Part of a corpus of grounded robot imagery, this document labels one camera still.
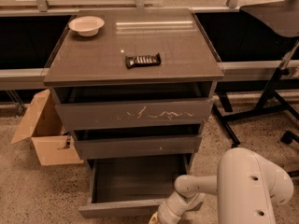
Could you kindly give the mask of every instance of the drawer cabinet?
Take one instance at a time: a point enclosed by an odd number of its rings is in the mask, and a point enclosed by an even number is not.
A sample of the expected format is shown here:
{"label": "drawer cabinet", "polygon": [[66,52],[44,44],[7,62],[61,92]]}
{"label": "drawer cabinet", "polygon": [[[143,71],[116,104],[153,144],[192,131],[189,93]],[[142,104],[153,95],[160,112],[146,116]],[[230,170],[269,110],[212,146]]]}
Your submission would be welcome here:
{"label": "drawer cabinet", "polygon": [[[90,197],[79,211],[151,215],[192,167],[222,72],[188,9],[78,16],[101,17],[105,26],[93,37],[69,31],[44,82],[92,170]],[[125,65],[125,56],[157,53],[160,65]]]}
{"label": "drawer cabinet", "polygon": [[183,155],[105,159],[93,162],[84,217],[151,215],[186,174]]}

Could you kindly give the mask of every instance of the open drawer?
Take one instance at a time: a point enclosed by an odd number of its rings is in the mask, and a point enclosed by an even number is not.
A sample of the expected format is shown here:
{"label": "open drawer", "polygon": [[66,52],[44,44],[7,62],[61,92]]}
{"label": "open drawer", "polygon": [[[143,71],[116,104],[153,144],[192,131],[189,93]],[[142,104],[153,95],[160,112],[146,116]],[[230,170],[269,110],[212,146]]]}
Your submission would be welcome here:
{"label": "open drawer", "polygon": [[84,160],[196,153],[200,124],[75,131]]}
{"label": "open drawer", "polygon": [[185,175],[184,155],[103,159],[93,162],[86,218],[152,215]]}
{"label": "open drawer", "polygon": [[211,97],[213,82],[148,83],[102,86],[55,87],[61,104],[121,102]]}
{"label": "open drawer", "polygon": [[67,130],[91,130],[200,123],[212,105],[210,98],[197,98],[63,104],[56,110]]}

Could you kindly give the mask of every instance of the small bowl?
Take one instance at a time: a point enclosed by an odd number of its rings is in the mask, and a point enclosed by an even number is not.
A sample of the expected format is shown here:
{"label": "small bowl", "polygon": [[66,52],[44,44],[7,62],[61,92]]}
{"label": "small bowl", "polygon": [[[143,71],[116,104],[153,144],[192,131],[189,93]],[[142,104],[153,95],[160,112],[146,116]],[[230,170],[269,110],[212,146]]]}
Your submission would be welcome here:
{"label": "small bowl", "polygon": [[78,32],[81,36],[97,35],[99,29],[104,26],[105,22],[93,16],[80,17],[69,22],[68,26],[72,31]]}

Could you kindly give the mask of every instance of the cardboard box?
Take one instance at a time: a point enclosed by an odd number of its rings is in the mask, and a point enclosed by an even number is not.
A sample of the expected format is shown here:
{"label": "cardboard box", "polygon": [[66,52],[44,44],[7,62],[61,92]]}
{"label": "cardboard box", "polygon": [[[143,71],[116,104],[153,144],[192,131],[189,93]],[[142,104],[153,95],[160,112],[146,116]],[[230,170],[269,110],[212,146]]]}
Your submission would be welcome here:
{"label": "cardboard box", "polygon": [[29,104],[15,132],[11,144],[31,138],[41,165],[83,163],[74,148],[71,138],[61,135],[64,127],[55,110],[49,90],[37,93]]}

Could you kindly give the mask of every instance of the speckled floor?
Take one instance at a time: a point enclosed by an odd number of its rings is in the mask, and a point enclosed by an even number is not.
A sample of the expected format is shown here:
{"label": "speckled floor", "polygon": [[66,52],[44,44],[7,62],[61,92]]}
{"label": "speckled floor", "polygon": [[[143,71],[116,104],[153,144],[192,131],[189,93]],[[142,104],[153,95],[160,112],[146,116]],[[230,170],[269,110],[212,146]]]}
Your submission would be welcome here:
{"label": "speckled floor", "polygon": [[[239,99],[232,97],[235,111],[250,109],[254,96]],[[298,92],[286,99],[299,110]],[[30,140],[16,145],[10,141],[19,119],[14,119],[12,105],[0,106],[0,223],[89,223],[89,224],[140,224],[148,223],[150,217],[110,217],[84,219],[78,207],[87,202],[90,172],[84,164],[65,166],[40,166]],[[299,145],[286,146],[279,142],[285,130],[299,133],[299,122],[287,112],[266,117],[232,122],[232,128],[246,147],[280,166],[290,169],[299,163]],[[192,173],[214,175],[221,155],[230,148],[232,141],[214,116],[208,120],[203,131],[203,141],[196,154]],[[277,224],[299,223],[299,179],[291,201],[275,208]],[[180,223],[218,223],[217,199],[206,196],[198,212],[184,216]]]}

